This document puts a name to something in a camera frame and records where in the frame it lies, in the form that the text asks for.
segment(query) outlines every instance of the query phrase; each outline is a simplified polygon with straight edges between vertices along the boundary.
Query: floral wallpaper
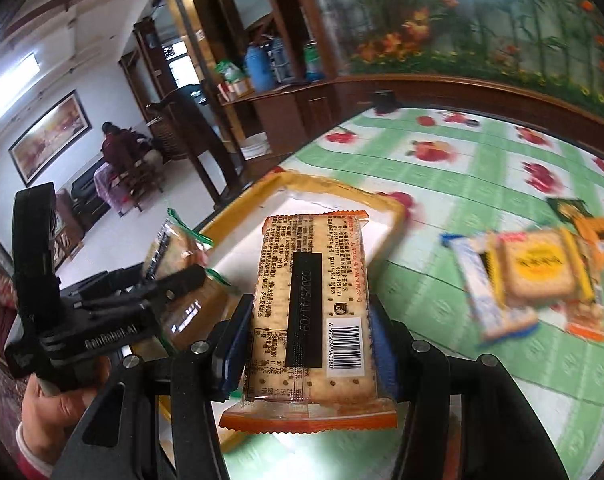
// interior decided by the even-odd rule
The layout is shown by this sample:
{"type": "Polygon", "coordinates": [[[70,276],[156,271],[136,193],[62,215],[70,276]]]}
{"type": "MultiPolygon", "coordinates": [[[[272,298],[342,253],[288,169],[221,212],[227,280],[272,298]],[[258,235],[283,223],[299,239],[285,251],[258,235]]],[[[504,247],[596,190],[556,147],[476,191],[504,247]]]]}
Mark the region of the floral wallpaper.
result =
{"type": "Polygon", "coordinates": [[[439,73],[534,89],[604,117],[591,0],[318,0],[349,73],[439,73]]]}

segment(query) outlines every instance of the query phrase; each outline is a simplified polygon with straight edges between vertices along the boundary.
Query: black sofa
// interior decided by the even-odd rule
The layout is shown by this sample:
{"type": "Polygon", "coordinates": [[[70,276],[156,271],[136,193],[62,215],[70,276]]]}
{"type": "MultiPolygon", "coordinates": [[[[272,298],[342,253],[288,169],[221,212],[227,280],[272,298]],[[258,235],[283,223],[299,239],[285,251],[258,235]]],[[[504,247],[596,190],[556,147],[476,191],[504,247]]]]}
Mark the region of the black sofa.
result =
{"type": "Polygon", "coordinates": [[[109,210],[109,205],[97,195],[93,182],[93,174],[102,164],[104,159],[100,158],[76,178],[71,186],[73,215],[82,224],[85,232],[109,210]]]}

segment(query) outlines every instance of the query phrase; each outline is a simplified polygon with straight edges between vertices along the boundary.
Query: human hand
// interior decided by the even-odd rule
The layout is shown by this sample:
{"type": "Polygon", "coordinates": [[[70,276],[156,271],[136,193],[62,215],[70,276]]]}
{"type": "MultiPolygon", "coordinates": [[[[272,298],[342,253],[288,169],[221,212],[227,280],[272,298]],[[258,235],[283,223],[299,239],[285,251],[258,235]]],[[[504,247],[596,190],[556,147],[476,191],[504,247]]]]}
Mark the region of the human hand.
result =
{"type": "MultiPolygon", "coordinates": [[[[100,383],[108,373],[108,359],[104,359],[100,362],[100,383]]],[[[91,386],[47,397],[32,374],[22,401],[22,438],[29,450],[54,465],[66,444],[66,429],[79,422],[96,395],[97,387],[91,386]]]]}

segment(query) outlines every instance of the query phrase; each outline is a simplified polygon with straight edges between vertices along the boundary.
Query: green checkered tablecloth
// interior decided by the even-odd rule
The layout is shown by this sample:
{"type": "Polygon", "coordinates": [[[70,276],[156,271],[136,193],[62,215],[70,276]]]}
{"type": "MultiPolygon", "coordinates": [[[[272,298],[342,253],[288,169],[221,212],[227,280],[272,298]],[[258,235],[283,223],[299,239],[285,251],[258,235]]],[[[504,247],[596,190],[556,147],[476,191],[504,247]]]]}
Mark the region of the green checkered tablecloth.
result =
{"type": "MultiPolygon", "coordinates": [[[[558,224],[547,196],[577,197],[604,216],[604,161],[551,136],[491,118],[402,108],[368,110],[290,157],[282,167],[367,191],[413,198],[405,236],[377,283],[389,315],[449,354],[489,351],[504,363],[555,444],[571,479],[604,459],[604,343],[561,329],[548,309],[527,338],[480,348],[464,285],[442,232],[558,224]]],[[[401,429],[257,435],[226,455],[231,477],[388,478],[401,429]]]]}

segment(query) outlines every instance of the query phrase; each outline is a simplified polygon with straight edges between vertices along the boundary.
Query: white cuff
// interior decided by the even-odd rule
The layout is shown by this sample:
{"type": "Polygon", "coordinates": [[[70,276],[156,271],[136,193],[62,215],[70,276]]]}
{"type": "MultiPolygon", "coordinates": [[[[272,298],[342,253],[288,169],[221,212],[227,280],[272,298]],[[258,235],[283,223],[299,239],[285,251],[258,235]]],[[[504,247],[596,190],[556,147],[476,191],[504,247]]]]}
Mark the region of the white cuff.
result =
{"type": "Polygon", "coordinates": [[[27,462],[29,462],[29,464],[31,464],[42,476],[49,478],[51,473],[53,473],[53,466],[36,457],[27,447],[24,437],[22,436],[22,423],[20,423],[18,429],[15,430],[15,440],[18,443],[20,453],[22,453],[27,462]]]}

